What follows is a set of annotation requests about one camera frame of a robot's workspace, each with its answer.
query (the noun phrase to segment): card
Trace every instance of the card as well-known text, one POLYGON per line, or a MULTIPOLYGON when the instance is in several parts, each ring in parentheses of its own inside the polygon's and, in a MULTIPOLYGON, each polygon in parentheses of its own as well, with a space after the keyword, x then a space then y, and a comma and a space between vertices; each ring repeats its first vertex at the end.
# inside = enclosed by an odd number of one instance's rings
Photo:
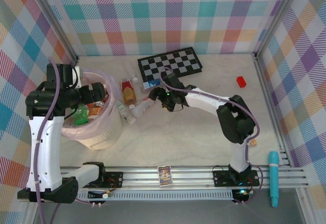
POLYGON ((170 165, 159 166, 157 170, 160 187, 173 185, 170 165))

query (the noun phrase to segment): trash bin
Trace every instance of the trash bin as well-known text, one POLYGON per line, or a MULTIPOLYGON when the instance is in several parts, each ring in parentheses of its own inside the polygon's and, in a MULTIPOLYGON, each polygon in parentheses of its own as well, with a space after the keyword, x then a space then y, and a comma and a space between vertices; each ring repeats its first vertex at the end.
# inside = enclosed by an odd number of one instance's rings
POLYGON ((89 149, 105 149, 113 145, 121 135, 122 124, 117 109, 120 90, 112 77, 100 71, 83 69, 83 75, 89 83, 100 82, 105 85, 109 98, 96 120, 81 126, 64 124, 61 134, 79 141, 89 149))

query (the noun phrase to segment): plastic bag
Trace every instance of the plastic bag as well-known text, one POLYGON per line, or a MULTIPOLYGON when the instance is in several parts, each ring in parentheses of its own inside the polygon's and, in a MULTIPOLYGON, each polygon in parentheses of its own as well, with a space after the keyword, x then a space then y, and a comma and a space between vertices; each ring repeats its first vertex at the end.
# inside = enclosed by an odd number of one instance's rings
POLYGON ((77 141, 99 136, 105 133, 108 128, 114 127, 114 123, 121 123, 121 121, 116 120, 116 117, 110 118, 113 109, 116 108, 117 102, 121 97, 119 87, 114 79, 101 71, 89 69, 83 69, 83 76, 90 84, 100 82, 105 85, 109 98, 96 120, 81 126, 63 125, 61 135, 77 141))

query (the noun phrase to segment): blue marker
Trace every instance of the blue marker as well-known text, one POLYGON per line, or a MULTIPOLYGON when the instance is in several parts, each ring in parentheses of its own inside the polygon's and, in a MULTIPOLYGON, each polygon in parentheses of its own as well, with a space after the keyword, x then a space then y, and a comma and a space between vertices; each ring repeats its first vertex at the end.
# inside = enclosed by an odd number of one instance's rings
POLYGON ((279 201, 279 154, 276 151, 269 153, 269 184, 271 205, 277 207, 279 201))

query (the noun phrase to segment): bottle cap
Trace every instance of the bottle cap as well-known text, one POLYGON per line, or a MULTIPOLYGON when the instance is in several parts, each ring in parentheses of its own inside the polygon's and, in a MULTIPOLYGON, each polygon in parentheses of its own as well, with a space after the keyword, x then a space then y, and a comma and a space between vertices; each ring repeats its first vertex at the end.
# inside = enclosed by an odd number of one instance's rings
POLYGON ((127 122, 130 124, 130 125, 132 125, 132 124, 134 124, 135 122, 136 122, 136 118, 135 117, 128 117, 127 118, 127 122))
POLYGON ((132 82, 133 83, 137 83, 138 82, 138 78, 137 77, 132 78, 132 82))

